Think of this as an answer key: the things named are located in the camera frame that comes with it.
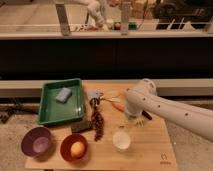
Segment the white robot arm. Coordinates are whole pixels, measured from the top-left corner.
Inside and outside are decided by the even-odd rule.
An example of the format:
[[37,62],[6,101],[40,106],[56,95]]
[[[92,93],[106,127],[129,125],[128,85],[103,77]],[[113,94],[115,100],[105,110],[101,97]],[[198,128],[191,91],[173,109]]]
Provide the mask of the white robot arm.
[[150,79],[142,79],[128,88],[125,100],[129,116],[151,112],[213,142],[213,110],[159,97]]

